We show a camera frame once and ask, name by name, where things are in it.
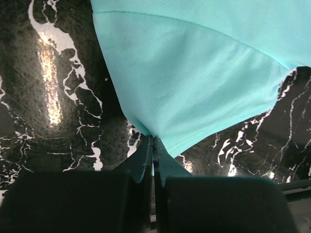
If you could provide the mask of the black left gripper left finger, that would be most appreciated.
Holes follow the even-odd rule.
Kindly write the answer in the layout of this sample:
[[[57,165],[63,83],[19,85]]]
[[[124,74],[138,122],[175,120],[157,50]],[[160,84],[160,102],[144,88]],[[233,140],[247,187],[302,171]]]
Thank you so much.
[[[153,138],[110,171],[20,176],[0,207],[3,233],[145,233],[151,225]]]

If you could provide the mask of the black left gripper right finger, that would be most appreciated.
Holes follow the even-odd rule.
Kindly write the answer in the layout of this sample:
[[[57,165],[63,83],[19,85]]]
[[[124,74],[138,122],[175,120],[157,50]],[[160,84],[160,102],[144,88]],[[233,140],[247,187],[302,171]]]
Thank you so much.
[[[195,176],[154,139],[156,226],[160,233],[295,233],[281,189],[253,176]]]

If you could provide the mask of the turquoise t-shirt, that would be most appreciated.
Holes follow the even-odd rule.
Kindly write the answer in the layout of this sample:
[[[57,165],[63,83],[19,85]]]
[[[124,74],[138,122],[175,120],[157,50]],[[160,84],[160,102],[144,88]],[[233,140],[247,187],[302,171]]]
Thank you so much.
[[[96,35],[126,118],[177,156],[274,107],[311,64],[308,0],[94,0]]]

